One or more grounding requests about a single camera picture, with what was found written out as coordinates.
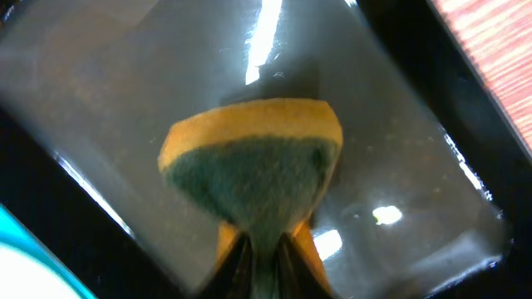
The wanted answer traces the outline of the green and yellow sponge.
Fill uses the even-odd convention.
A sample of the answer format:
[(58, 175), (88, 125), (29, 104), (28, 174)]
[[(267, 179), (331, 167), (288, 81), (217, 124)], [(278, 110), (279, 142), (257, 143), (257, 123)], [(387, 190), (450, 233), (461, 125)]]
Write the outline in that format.
[(249, 237), (251, 296), (278, 298), (278, 243), (310, 219), (342, 144), (340, 121), (325, 100), (251, 100), (174, 123), (158, 170), (193, 205)]

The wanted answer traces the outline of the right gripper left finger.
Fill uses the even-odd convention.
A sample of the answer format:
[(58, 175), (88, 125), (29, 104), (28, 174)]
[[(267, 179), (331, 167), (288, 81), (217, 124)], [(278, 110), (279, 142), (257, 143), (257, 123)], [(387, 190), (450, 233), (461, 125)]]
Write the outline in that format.
[(246, 234), (240, 234), (199, 299), (249, 299), (253, 274), (253, 250)]

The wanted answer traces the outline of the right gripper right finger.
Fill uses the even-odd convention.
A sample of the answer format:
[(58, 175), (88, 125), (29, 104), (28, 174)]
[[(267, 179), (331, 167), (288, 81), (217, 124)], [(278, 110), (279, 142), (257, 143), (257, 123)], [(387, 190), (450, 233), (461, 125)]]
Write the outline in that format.
[(277, 246), (280, 299), (333, 299), (318, 280), (293, 238), (283, 234)]

